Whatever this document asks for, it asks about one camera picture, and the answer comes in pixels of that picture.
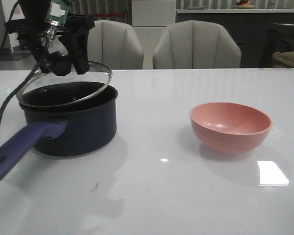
chair backrest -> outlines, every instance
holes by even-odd
[[[154,69],[239,68],[241,50],[219,24],[185,21],[167,26],[153,53]]]
[[[113,70],[135,70],[142,69],[144,53],[132,26],[99,20],[89,31],[88,59]]]

glass lid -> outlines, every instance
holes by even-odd
[[[37,72],[16,94],[23,105],[49,108],[76,104],[100,94],[111,82],[112,70],[105,64],[90,62],[89,71],[66,76]]]

bowl rim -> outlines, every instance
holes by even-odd
[[[263,115],[265,115],[269,121],[270,121],[270,125],[269,127],[267,127],[265,130],[262,130],[262,131],[259,131],[259,132],[253,132],[253,133],[248,133],[248,134],[232,134],[232,133],[227,133],[227,132],[222,132],[222,131],[216,131],[214,129],[211,129],[211,128],[208,128],[206,126],[203,126],[201,124],[199,124],[198,122],[196,122],[192,116],[192,113],[193,111],[198,108],[199,106],[203,106],[203,105],[207,105],[207,104],[217,104],[217,103],[221,103],[221,104],[234,104],[234,105],[241,105],[241,106],[245,106],[245,107],[248,107],[248,108],[251,108],[251,109],[254,109],[260,113],[262,113]],[[190,110],[190,118],[191,120],[196,123],[197,125],[201,126],[202,128],[205,128],[207,130],[211,130],[211,131],[215,131],[215,132],[218,132],[218,133],[221,133],[221,134],[224,134],[224,135],[230,135],[230,136],[252,136],[252,135],[255,135],[255,134],[261,134],[261,133],[264,133],[264,132],[267,132],[268,130],[270,130],[272,128],[272,119],[269,115],[267,115],[266,113],[264,113],[263,111],[260,111],[259,109],[256,109],[252,106],[249,106],[249,105],[244,105],[244,104],[239,104],[239,103],[233,103],[233,102],[208,102],[208,103],[202,103],[202,104],[199,104],[195,107],[193,107],[191,110]]]

green circuit board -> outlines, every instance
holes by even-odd
[[[63,27],[70,9],[70,0],[51,0],[45,21],[50,23],[52,20],[58,21],[59,26]]]

robotic arm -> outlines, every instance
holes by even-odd
[[[28,49],[38,62],[45,53],[43,40],[59,41],[68,54],[54,52],[40,64],[42,72],[53,72],[65,76],[71,72],[72,64],[77,74],[89,70],[87,43],[88,33],[95,26],[91,15],[74,15],[69,12],[72,0],[18,0],[24,19],[6,23],[8,33],[17,32],[18,39],[27,42]]]

